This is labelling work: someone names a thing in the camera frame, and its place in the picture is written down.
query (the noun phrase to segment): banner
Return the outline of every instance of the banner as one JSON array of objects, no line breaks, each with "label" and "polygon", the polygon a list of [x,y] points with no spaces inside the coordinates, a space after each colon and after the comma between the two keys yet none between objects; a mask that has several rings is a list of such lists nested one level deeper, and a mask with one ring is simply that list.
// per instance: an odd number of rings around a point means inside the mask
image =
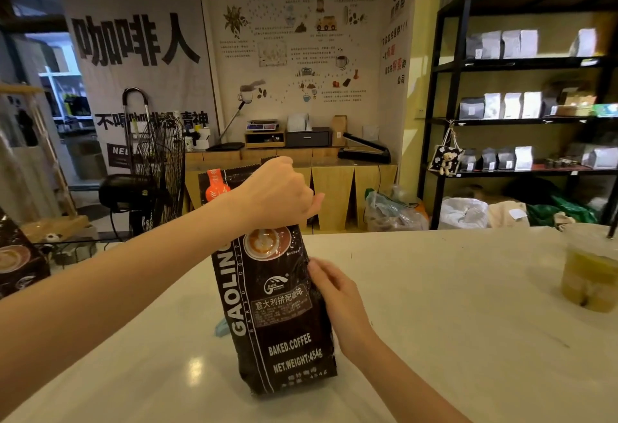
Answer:
[{"label": "banner", "polygon": [[[201,0],[62,0],[108,173],[128,172],[122,92],[218,135]],[[128,111],[146,120],[139,93]]]}]

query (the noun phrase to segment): left hand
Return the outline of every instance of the left hand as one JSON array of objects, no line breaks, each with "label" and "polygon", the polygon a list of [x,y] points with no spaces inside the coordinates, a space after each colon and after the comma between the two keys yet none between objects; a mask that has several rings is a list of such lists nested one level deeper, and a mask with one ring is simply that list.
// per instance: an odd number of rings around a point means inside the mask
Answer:
[{"label": "left hand", "polygon": [[324,200],[323,193],[313,195],[287,156],[265,162],[230,194],[247,213],[251,229],[299,224],[317,215]]}]

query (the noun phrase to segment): plastic cup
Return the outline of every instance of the plastic cup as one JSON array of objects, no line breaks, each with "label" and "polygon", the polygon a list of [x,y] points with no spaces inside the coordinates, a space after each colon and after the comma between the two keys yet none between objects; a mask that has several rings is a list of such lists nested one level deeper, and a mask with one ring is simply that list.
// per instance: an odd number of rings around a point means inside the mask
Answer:
[{"label": "plastic cup", "polygon": [[565,227],[567,260],[560,289],[564,297],[585,309],[610,312],[618,304],[618,238],[609,228],[576,223]]}]

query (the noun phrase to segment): wall poster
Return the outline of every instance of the wall poster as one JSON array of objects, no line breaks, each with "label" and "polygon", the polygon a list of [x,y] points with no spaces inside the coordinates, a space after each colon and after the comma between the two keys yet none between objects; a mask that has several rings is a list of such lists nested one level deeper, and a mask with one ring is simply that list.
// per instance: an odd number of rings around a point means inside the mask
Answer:
[{"label": "wall poster", "polygon": [[[151,113],[180,111],[218,134],[201,0],[62,0],[109,173],[127,172],[125,88]],[[141,96],[131,114],[145,120]]]},{"label": "wall poster", "polygon": [[229,130],[248,119],[309,113],[313,126],[348,115],[349,131],[380,125],[380,0],[207,0],[224,120],[241,86],[262,80]]}]

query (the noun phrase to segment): black box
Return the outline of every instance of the black box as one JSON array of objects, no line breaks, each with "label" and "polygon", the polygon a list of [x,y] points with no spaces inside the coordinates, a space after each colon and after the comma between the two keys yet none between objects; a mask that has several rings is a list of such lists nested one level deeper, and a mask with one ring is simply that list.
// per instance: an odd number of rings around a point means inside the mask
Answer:
[{"label": "black box", "polygon": [[286,147],[303,148],[308,146],[330,146],[331,129],[315,127],[310,132],[287,132]]}]

